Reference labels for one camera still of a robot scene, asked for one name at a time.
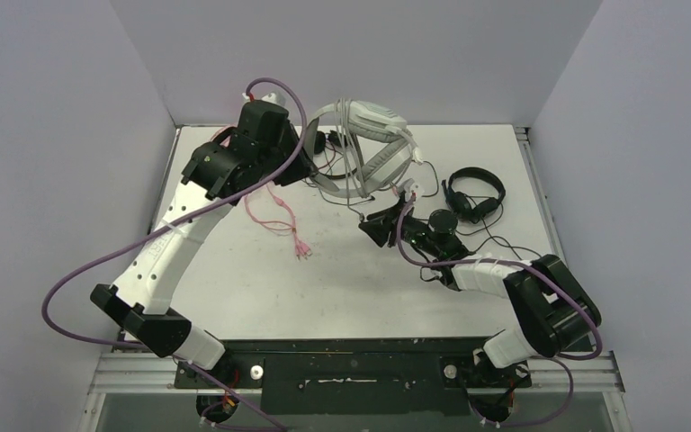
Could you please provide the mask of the white grey gaming headset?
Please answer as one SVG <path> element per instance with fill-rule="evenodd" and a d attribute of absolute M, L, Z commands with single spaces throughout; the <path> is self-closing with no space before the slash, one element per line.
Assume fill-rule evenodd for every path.
<path fill-rule="evenodd" d="M 396 184 L 410 166 L 426 162 L 402 116 L 376 103 L 346 98 L 317 110 L 302 129 L 303 150 L 309 158 L 314 157 L 319 121 L 327 116 L 334 121 L 345 172 L 326 175 L 315 171 L 310 181 L 324 194 L 365 198 Z"/>

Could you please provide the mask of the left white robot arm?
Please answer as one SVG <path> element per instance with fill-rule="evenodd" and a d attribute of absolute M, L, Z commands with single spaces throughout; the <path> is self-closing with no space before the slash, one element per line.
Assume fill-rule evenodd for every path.
<path fill-rule="evenodd" d="M 224 345 L 171 306 L 184 272 L 240 191 L 310 176 L 306 155 L 316 139 L 310 126 L 297 132 L 288 111 L 266 101 L 246 103 L 238 123 L 194 149 L 163 218 L 131 265 L 111 284 L 98 284 L 91 302 L 157 356 L 178 356 L 198 366 L 210 386 L 226 384 L 233 363 Z"/>

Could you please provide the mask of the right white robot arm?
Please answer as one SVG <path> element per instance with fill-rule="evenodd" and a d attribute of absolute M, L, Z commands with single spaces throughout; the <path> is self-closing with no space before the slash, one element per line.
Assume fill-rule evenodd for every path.
<path fill-rule="evenodd" d="M 359 228 L 379 247 L 396 247 L 404 257 L 412 248 L 420 258 L 408 257 L 408 262 L 435 270 L 453 291 L 509 301 L 515 322 L 474 353 L 472 368 L 481 383 L 498 383 L 510 365 L 530 357 L 567 357 L 568 349 L 587 334 L 596 341 L 588 357 L 600 354 L 601 315 L 558 256 L 512 260 L 474 254 L 457 237 L 457 219 L 450 211 L 437 210 L 421 220 L 412 216 L 413 209 L 412 202 L 397 202 L 364 217 Z"/>

